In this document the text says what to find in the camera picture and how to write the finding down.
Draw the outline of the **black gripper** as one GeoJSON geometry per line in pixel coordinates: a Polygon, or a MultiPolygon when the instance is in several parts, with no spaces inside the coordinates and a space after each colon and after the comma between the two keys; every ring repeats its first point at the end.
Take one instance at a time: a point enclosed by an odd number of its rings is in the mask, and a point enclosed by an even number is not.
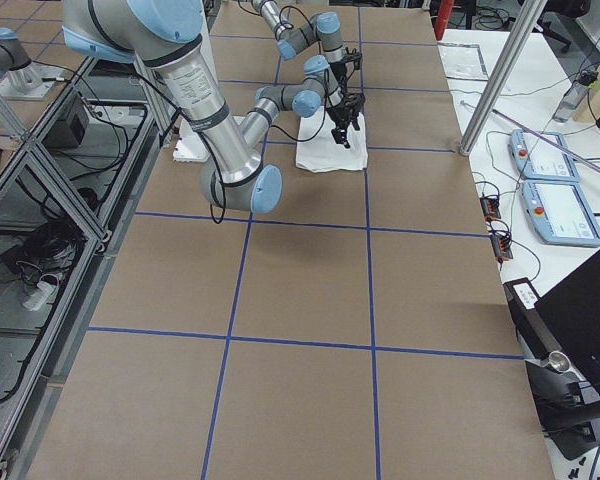
{"type": "Polygon", "coordinates": [[[347,57],[343,57],[341,60],[330,63],[331,71],[334,75],[335,80],[338,83],[340,91],[342,93],[348,92],[348,64],[350,61],[347,57]]]}
{"type": "Polygon", "coordinates": [[[361,130],[359,117],[365,101],[364,94],[346,94],[339,104],[329,106],[328,115],[336,125],[331,130],[331,135],[337,145],[341,145],[345,149],[351,148],[347,128],[352,125],[356,132],[361,130]]]}

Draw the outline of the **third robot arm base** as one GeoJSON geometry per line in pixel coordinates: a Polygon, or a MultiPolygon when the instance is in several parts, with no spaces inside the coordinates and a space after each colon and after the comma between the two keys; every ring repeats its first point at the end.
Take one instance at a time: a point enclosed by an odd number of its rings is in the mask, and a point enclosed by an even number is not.
{"type": "Polygon", "coordinates": [[[0,95],[10,100],[41,100],[57,81],[64,79],[65,69],[37,65],[16,33],[0,27],[0,95]]]}

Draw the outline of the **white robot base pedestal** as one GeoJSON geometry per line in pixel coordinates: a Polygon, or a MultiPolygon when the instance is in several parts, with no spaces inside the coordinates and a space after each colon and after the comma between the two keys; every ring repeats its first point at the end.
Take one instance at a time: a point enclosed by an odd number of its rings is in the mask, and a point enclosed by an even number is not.
{"type": "Polygon", "coordinates": [[[190,128],[215,157],[224,181],[236,183],[257,169],[260,159],[253,153],[220,91],[203,54],[204,11],[199,1],[172,1],[170,33],[181,43],[174,61],[162,70],[190,128]]]}

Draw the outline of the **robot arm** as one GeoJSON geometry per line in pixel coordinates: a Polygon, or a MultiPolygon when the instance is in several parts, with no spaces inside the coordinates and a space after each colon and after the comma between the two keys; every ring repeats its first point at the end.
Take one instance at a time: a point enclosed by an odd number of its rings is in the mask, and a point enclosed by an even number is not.
{"type": "Polygon", "coordinates": [[[335,126],[336,143],[348,146],[347,131],[358,128],[365,103],[348,88],[350,71],[360,69],[362,54],[343,45],[334,12],[312,15],[300,27],[284,19],[274,1],[254,1],[254,13],[275,35],[285,60],[315,43],[322,54],[304,64],[302,83],[261,88],[242,121],[229,104],[202,55],[203,6],[199,1],[66,1],[66,45],[85,55],[116,63],[140,61],[158,73],[176,106],[209,151],[200,185],[217,207],[261,214],[278,204],[282,174],[255,150],[278,114],[293,111],[307,118],[324,108],[335,126]]]}
{"type": "Polygon", "coordinates": [[[320,43],[335,79],[342,91],[347,92],[346,64],[358,61],[360,55],[343,46],[340,19],[335,12],[319,12],[296,27],[283,18],[276,1],[255,0],[250,4],[253,11],[269,25],[284,60],[291,60],[313,44],[320,43]]]}

